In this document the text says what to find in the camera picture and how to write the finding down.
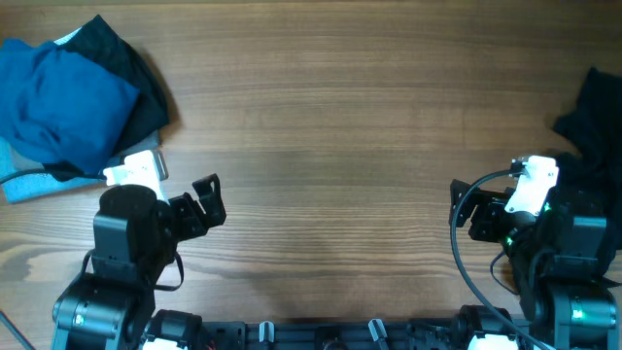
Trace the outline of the black garment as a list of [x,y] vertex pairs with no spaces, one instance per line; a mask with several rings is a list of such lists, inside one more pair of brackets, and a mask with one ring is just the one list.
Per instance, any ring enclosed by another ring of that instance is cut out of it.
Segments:
[[580,155],[555,156],[560,174],[536,233],[545,248],[592,249],[597,264],[590,279],[619,287],[605,273],[621,249],[621,78],[591,68],[575,109],[552,129]]

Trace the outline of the blue polo shirt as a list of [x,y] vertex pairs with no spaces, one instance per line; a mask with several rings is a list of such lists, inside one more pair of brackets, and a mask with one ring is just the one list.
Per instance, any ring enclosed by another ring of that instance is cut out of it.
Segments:
[[1,137],[36,162],[69,162],[85,173],[98,165],[101,139],[87,140],[108,108],[99,101],[105,72],[54,42],[1,45]]

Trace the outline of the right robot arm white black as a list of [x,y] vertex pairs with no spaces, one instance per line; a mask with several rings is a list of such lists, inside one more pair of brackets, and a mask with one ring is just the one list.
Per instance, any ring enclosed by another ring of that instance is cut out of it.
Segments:
[[515,209],[512,193],[450,185],[450,232],[469,224],[471,239],[498,243],[512,269],[525,325],[506,311],[490,313],[532,349],[616,349],[621,314],[604,277],[611,224],[587,192],[554,186],[534,213]]

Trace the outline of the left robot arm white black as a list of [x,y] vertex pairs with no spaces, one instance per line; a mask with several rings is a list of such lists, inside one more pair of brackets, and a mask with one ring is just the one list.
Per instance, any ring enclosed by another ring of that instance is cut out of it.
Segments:
[[95,246],[52,309],[55,349],[213,349],[199,316],[156,310],[163,270],[183,262],[179,243],[224,224],[221,183],[211,174],[167,201],[142,185],[105,191],[93,220]]

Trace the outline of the folded grey garment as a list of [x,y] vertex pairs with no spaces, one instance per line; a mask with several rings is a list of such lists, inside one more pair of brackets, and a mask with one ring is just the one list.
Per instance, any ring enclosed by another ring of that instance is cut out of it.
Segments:
[[[156,149],[160,145],[159,132],[154,131],[146,138],[129,148],[115,153],[108,161],[109,165],[118,165],[122,159],[146,150]],[[10,171],[43,168],[43,164],[21,155],[6,140],[1,139],[1,165]]]

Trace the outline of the folded light blue jeans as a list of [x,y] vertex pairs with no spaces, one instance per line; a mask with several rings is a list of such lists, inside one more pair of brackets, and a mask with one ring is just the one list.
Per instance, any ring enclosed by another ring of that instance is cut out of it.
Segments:
[[[13,164],[10,145],[1,140],[1,176],[5,177],[17,172]],[[6,199],[10,203],[17,203],[52,193],[60,193],[81,187],[101,185],[100,181],[84,178],[75,178],[67,182],[58,182],[51,175],[35,174],[24,175],[2,185]]]

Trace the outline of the folded black pants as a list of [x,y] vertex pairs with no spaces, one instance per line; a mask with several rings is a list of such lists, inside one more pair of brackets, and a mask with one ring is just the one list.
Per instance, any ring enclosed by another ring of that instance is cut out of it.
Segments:
[[59,48],[75,53],[105,72],[99,97],[108,109],[100,113],[102,124],[87,140],[101,139],[96,172],[118,156],[169,124],[164,90],[145,60],[100,16],[66,38]]

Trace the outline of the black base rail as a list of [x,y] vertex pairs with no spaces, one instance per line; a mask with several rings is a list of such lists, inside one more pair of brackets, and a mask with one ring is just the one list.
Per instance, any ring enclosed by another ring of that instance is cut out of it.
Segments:
[[233,350],[442,350],[527,349],[515,332],[503,325],[470,325],[462,316],[389,322],[372,319],[359,323],[260,324],[204,322],[190,331],[179,325],[153,328],[143,349]]

